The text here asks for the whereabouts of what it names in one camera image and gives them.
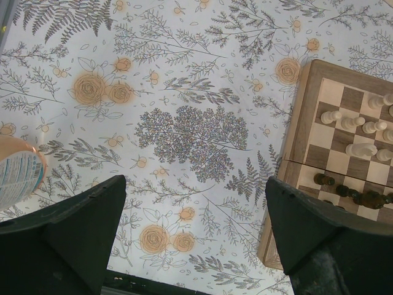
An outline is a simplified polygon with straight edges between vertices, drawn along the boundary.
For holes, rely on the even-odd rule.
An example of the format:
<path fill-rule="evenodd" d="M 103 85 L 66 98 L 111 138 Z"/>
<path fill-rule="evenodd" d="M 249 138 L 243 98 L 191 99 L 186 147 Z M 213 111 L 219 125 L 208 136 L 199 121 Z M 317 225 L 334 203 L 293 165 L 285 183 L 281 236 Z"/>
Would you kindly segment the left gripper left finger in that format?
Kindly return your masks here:
<path fill-rule="evenodd" d="M 1 223 L 1 294 L 100 294 L 123 206 L 117 175 Z"/>

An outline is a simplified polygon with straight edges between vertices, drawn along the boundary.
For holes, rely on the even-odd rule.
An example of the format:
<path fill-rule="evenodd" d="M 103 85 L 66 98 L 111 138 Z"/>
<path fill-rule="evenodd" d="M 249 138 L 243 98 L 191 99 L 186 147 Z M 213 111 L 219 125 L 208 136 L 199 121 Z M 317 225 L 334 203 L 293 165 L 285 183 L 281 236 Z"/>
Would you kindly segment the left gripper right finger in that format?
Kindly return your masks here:
<path fill-rule="evenodd" d="M 268 212 L 295 294 L 392 294 L 392 226 L 269 177 Z"/>

